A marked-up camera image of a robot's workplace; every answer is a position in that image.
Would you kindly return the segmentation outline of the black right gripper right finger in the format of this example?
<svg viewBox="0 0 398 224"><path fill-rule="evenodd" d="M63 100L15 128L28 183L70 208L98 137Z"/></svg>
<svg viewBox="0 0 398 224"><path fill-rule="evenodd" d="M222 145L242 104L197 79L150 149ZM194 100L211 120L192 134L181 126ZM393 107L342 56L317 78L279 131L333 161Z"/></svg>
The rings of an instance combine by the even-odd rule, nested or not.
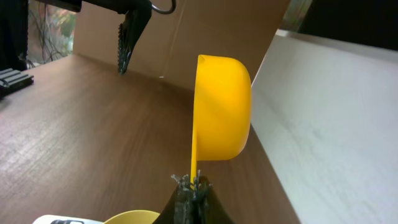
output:
<svg viewBox="0 0 398 224"><path fill-rule="evenodd" d="M234 224L204 175L194 179L194 224Z"/></svg>

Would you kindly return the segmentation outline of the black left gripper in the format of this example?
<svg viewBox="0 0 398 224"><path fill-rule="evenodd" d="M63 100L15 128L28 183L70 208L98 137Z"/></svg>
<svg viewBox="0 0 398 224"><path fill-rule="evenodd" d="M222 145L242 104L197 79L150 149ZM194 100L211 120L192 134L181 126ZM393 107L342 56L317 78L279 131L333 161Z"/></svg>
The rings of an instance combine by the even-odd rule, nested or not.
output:
<svg viewBox="0 0 398 224"><path fill-rule="evenodd" d="M118 73L127 71L132 52L151 18L152 4L147 0L38 0L73 12L80 12L88 2L118 14L126 14L118 30Z"/></svg>

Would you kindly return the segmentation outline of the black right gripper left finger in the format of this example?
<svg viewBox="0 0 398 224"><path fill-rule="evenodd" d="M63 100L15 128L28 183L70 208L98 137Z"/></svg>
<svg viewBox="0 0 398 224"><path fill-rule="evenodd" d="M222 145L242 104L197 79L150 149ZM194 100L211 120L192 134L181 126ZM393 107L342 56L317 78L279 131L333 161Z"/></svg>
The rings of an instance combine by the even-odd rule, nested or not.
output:
<svg viewBox="0 0 398 224"><path fill-rule="evenodd" d="M166 206L153 224L194 224L194 190L188 174L172 175L177 186Z"/></svg>

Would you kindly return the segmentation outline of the yellow plastic measuring scoop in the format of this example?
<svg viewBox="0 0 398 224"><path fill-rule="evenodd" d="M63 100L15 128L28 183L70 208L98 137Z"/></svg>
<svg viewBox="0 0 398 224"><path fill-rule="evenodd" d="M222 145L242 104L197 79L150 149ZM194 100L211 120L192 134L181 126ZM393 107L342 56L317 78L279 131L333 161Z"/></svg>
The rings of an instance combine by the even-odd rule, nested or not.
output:
<svg viewBox="0 0 398 224"><path fill-rule="evenodd" d="M199 55L193 100L190 182L198 161L225 161L244 149L251 126L251 79L230 57Z"/></svg>

